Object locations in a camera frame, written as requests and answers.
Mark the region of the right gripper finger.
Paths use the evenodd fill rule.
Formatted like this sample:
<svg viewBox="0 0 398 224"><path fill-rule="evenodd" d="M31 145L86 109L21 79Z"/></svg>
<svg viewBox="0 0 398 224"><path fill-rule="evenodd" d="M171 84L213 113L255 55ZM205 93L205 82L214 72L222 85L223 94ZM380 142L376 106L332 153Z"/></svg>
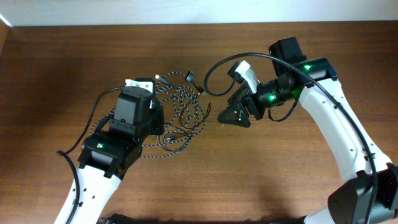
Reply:
<svg viewBox="0 0 398 224"><path fill-rule="evenodd" d="M251 93L251 89L247 84L242 84L229 98L228 106L233 106L235 104L242 104L246 106L245 97Z"/></svg>
<svg viewBox="0 0 398 224"><path fill-rule="evenodd" d="M244 128L248 128L251 125L249 113L242 103L229 105L218 115L217 120L221 124L232 124Z"/></svg>

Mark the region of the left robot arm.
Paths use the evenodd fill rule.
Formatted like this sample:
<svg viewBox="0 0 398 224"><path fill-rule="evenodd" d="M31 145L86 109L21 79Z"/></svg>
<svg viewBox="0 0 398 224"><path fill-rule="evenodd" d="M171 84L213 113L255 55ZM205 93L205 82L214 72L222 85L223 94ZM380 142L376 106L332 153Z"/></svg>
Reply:
<svg viewBox="0 0 398 224"><path fill-rule="evenodd" d="M83 141L56 223L96 223L128 168L140 158L145 139L164 132L163 108L153 88L133 85L118 90L114 113Z"/></svg>

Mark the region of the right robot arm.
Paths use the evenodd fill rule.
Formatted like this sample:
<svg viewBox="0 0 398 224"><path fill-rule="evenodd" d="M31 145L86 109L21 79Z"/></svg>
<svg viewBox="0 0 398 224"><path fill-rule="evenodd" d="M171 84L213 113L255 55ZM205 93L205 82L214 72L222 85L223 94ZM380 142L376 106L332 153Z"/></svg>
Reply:
<svg viewBox="0 0 398 224"><path fill-rule="evenodd" d="M343 185L325 208L297 223L382 223L397 218L397 166L369 137L348 104L338 76L325 58L309 60L295 37L269 47L276 79L261 83L246 54L232 56L229 76L239 83L228 107L218 115L222 124L250 126L287 101L301 105L328 143Z"/></svg>

